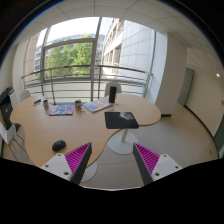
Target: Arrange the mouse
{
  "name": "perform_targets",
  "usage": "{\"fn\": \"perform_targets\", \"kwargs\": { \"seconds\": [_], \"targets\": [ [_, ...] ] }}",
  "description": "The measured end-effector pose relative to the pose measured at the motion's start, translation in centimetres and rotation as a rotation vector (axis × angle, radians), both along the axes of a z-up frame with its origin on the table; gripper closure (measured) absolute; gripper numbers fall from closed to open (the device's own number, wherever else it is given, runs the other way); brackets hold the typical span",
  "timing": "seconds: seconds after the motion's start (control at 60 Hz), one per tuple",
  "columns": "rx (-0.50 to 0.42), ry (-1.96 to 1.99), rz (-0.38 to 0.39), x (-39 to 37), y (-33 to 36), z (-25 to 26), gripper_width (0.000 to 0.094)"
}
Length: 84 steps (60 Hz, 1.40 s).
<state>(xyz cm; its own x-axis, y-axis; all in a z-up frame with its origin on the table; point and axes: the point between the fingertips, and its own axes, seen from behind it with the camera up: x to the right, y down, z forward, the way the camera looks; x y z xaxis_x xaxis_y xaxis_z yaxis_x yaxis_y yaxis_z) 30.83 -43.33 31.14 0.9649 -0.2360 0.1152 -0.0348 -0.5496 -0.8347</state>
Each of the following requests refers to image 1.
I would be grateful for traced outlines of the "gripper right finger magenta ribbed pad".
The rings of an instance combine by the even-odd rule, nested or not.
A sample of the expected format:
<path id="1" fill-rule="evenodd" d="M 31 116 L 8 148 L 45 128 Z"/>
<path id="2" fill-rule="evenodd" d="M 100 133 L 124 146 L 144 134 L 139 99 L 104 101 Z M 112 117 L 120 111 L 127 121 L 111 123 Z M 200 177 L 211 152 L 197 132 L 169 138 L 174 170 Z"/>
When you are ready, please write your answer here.
<path id="1" fill-rule="evenodd" d="M 168 154 L 159 155 L 137 143 L 133 144 L 133 154 L 145 185 L 182 169 Z"/>

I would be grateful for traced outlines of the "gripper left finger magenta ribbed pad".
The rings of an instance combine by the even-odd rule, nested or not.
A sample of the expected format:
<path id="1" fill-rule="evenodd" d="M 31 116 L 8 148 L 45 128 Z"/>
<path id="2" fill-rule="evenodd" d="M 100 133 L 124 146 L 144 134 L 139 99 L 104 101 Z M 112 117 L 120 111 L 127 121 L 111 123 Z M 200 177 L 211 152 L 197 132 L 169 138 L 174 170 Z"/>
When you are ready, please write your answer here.
<path id="1" fill-rule="evenodd" d="M 92 154 L 92 144 L 86 143 L 67 154 L 57 153 L 42 169 L 79 185 Z"/>

